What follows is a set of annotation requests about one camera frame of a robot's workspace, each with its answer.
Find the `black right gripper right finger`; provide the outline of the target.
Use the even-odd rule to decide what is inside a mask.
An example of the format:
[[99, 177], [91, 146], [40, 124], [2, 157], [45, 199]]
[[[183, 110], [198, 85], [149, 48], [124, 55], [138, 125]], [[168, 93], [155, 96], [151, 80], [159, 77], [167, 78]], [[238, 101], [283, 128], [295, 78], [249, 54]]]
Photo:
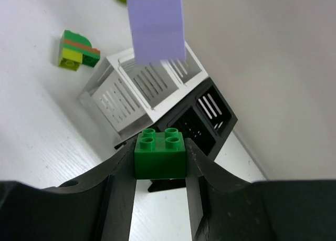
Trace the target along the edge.
[[249, 183], [185, 147], [193, 240], [335, 240], [335, 180]]

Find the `green square lego brick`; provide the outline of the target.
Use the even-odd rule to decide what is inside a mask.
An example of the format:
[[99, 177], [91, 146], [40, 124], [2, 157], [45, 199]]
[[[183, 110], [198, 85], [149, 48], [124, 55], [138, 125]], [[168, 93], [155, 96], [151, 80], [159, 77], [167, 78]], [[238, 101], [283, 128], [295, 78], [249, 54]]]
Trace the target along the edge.
[[135, 178], [138, 180], [183, 179], [186, 177], [186, 149], [176, 128], [139, 133], [134, 149]]

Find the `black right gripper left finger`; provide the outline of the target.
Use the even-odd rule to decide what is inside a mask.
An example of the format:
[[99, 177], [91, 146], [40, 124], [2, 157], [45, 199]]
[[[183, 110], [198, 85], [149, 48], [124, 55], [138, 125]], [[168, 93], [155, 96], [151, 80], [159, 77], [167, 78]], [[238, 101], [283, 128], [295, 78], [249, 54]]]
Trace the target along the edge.
[[135, 141], [58, 187], [1, 182], [1, 240], [128, 240]]

